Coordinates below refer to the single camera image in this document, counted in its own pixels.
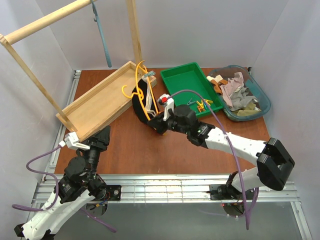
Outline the black underwear beige waistband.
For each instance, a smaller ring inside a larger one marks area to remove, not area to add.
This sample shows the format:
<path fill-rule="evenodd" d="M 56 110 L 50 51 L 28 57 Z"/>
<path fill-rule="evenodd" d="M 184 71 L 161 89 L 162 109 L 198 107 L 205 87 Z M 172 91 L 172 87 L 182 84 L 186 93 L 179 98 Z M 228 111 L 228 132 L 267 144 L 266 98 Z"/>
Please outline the black underwear beige waistband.
<path fill-rule="evenodd" d="M 140 101 L 139 96 L 134 95 L 131 99 L 132 107 L 139 121 L 146 124 L 156 116 L 159 108 L 153 101 L 153 94 L 151 94 L 151 88 L 147 80 L 141 78 L 138 81 L 138 87 L 143 93 L 143 98 Z"/>

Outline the yellow plastic hanger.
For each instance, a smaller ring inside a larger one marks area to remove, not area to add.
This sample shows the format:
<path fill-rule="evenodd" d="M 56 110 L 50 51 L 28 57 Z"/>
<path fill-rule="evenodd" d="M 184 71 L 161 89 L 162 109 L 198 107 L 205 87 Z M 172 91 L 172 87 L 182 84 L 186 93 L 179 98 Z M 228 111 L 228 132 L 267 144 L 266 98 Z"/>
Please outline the yellow plastic hanger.
<path fill-rule="evenodd" d="M 135 68 L 135 87 L 131 95 L 125 93 L 127 85 L 121 88 L 122 94 L 131 100 L 132 107 L 138 120 L 154 129 L 158 134 L 163 135 L 164 130 L 161 125 L 154 120 L 157 118 L 161 111 L 158 108 L 156 99 L 151 85 L 151 77 L 155 75 L 154 71 L 148 71 L 143 65 L 144 60 L 140 61 Z"/>

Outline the teal clothespin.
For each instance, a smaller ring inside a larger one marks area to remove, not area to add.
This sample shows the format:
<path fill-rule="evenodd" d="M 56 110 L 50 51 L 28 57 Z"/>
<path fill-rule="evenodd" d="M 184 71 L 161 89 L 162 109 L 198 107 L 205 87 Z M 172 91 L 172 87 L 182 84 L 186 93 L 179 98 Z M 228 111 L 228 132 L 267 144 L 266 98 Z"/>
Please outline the teal clothespin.
<path fill-rule="evenodd" d="M 151 76 L 154 76 L 156 73 L 152 70 L 150 72 L 147 72 L 146 74 L 143 75 L 144 78 L 147 78 L 147 77 L 151 77 Z"/>

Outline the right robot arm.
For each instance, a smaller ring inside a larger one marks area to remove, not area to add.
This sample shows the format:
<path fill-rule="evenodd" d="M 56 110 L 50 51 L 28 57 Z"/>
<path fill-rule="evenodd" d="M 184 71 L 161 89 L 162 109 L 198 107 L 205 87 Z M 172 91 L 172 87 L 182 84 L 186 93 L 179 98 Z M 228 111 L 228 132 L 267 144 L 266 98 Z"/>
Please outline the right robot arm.
<path fill-rule="evenodd" d="M 167 119 L 164 116 L 164 113 L 158 114 L 147 125 L 159 134 L 167 130 L 186 134 L 195 146 L 235 154 L 255 166 L 232 173 L 222 191 L 232 195 L 263 186 L 275 191 L 284 189 L 295 162 L 280 140 L 253 140 L 224 133 L 212 124 L 199 121 L 187 105 L 170 110 Z"/>

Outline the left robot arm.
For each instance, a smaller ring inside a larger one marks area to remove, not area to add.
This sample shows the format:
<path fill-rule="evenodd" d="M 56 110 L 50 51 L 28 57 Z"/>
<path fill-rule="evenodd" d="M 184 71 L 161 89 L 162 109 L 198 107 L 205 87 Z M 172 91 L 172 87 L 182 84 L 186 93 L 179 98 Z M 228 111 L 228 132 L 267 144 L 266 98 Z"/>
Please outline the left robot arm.
<path fill-rule="evenodd" d="M 27 240 L 52 240 L 62 225 L 78 210 L 92 200 L 105 201 L 109 197 L 109 188 L 98 175 L 97 168 L 100 154 L 107 150 L 110 143 L 111 127 L 106 126 L 84 142 L 80 142 L 74 132 L 48 155 L 67 146 L 76 151 L 61 179 L 50 173 L 55 186 L 47 201 L 41 208 L 13 204 L 12 208 L 20 211 L 33 212 L 34 216 L 27 222 L 14 228 L 15 234 Z"/>

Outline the blue plastic hanger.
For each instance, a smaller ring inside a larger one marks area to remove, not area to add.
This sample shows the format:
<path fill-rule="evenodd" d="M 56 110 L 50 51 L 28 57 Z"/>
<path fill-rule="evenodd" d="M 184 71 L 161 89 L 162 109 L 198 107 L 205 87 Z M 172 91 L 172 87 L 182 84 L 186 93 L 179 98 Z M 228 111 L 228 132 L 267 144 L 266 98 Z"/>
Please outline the blue plastic hanger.
<path fill-rule="evenodd" d="M 106 62 L 107 62 L 107 66 L 109 68 L 111 68 L 112 67 L 112 61 L 111 61 L 111 57 L 110 57 L 110 54 L 109 54 L 109 51 L 108 51 L 107 42 L 106 42 L 106 39 L 105 39 L 105 36 L 104 36 L 103 28 L 102 28 L 100 17 L 99 17 L 99 14 L 98 14 L 98 11 L 97 11 L 97 8 L 96 8 L 96 5 L 95 5 L 95 1 L 94 0 L 90 0 L 90 3 L 92 5 L 92 11 L 93 11 L 93 14 L 94 14 L 94 21 L 97 24 L 97 28 L 98 28 L 98 31 L 99 31 L 99 34 L 100 34 L 101 42 L 102 42 L 102 45 L 103 45 L 103 50 L 104 50 L 104 55 L 105 55 L 105 59 L 106 59 Z"/>

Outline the dark grey clothespin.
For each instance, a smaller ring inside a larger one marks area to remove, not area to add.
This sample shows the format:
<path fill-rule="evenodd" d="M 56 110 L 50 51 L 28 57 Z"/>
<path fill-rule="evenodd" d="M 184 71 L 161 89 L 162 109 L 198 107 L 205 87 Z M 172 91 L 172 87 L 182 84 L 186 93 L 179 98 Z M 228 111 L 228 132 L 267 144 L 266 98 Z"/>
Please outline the dark grey clothespin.
<path fill-rule="evenodd" d="M 187 105 L 190 106 L 190 105 L 193 105 L 195 104 L 196 101 L 193 101 L 193 99 L 191 98 L 188 102 L 187 102 Z"/>

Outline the orange clothespin front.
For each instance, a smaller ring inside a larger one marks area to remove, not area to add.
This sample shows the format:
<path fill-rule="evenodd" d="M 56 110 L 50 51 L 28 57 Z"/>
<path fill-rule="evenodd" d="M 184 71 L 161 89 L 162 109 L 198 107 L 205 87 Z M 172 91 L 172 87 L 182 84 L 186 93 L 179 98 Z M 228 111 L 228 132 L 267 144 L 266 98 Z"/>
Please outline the orange clothespin front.
<path fill-rule="evenodd" d="M 202 113 L 202 112 L 206 111 L 206 109 L 204 107 L 201 107 L 199 105 L 197 106 L 197 110 L 198 110 L 199 113 Z"/>

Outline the yellow clothespin front left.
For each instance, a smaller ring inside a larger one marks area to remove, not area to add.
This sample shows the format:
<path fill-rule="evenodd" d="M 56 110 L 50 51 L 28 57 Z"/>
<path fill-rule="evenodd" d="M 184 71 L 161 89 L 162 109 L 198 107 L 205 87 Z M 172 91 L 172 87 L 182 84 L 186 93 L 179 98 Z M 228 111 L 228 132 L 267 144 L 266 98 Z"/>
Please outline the yellow clothespin front left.
<path fill-rule="evenodd" d="M 201 101 L 201 102 L 196 101 L 196 103 L 197 103 L 197 105 L 198 105 L 198 106 L 200 106 L 200 107 L 202 107 L 202 108 L 204 107 L 204 103 L 203 103 L 203 101 Z"/>

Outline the yellow clothespin right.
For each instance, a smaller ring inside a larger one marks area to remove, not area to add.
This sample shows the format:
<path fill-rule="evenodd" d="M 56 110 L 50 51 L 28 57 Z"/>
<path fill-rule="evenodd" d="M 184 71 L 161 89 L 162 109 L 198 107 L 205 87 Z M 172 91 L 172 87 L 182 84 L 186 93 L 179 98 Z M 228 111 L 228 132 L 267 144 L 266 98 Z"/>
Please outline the yellow clothespin right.
<path fill-rule="evenodd" d="M 214 103 L 212 100 L 209 100 L 209 99 L 205 99 L 204 101 L 205 101 L 209 106 Z"/>

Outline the green plastic tray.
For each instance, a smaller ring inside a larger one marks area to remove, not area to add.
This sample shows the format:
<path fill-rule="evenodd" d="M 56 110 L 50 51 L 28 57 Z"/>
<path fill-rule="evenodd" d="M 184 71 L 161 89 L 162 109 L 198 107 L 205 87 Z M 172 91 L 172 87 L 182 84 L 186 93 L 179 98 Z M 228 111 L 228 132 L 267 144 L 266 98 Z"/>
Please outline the green plastic tray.
<path fill-rule="evenodd" d="M 192 90 L 201 95 L 205 100 L 209 100 L 210 107 L 214 112 L 223 109 L 220 96 L 214 91 L 211 83 L 206 79 L 205 74 L 196 62 L 162 70 L 160 75 L 170 95 L 181 90 Z M 201 102 L 201 99 L 194 93 L 183 92 L 174 96 L 173 100 L 176 106 L 192 102 L 190 108 L 195 111 L 198 118 L 211 114 L 207 108 L 203 112 L 198 110 L 198 103 Z"/>

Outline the wooden clothes rack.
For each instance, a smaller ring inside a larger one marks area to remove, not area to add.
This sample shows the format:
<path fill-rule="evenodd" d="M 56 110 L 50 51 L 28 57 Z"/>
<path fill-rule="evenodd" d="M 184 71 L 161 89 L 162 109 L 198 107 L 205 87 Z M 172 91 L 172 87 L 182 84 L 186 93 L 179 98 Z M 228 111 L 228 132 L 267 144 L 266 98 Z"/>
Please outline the wooden clothes rack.
<path fill-rule="evenodd" d="M 59 107 L 12 45 L 91 3 L 90 0 L 76 0 L 6 36 L 1 35 L 0 37 L 1 45 L 56 109 L 57 118 L 73 135 L 77 135 L 81 142 L 103 129 L 130 107 L 131 101 L 122 92 L 122 86 L 134 88 L 138 84 L 138 75 L 147 72 L 146 67 L 141 66 L 142 53 L 136 2 L 134 0 L 126 1 L 135 61 L 128 61 L 65 109 Z"/>

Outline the pile of clothes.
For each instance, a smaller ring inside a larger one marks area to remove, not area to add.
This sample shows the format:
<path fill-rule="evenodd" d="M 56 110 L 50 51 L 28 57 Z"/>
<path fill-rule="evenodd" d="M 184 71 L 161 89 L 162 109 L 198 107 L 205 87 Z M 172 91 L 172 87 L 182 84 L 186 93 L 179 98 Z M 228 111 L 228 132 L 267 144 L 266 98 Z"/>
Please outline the pile of clothes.
<path fill-rule="evenodd" d="M 207 76 L 216 93 L 222 96 L 228 109 L 239 117 L 247 117 L 261 112 L 257 107 L 258 99 L 250 95 L 250 90 L 244 85 L 243 74 L 238 71 L 234 77 L 225 80 L 220 74 L 216 77 Z"/>

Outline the clear plastic laundry bin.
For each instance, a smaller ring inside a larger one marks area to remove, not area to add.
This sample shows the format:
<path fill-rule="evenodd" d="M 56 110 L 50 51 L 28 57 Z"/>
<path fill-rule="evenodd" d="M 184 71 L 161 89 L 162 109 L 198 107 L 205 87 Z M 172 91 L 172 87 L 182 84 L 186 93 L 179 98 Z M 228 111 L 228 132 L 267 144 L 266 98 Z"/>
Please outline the clear plastic laundry bin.
<path fill-rule="evenodd" d="M 217 68 L 206 79 L 218 94 L 224 113 L 234 122 L 258 119 L 271 108 L 269 98 L 244 67 Z"/>

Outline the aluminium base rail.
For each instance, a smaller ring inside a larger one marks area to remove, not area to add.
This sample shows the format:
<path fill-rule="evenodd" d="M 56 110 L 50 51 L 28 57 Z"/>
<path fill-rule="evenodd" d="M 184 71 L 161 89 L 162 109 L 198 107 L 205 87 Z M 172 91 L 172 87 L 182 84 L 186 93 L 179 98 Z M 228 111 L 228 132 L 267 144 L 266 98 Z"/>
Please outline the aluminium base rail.
<path fill-rule="evenodd" d="M 100 174 L 107 185 L 121 185 L 121 204 L 153 203 L 222 203 L 211 200 L 210 185 L 225 184 L 229 174 Z M 36 187 L 34 204 L 44 204 L 49 198 L 54 180 L 46 178 Z M 258 202 L 299 202 L 300 197 L 293 181 L 287 181 L 282 191 L 260 187 Z"/>

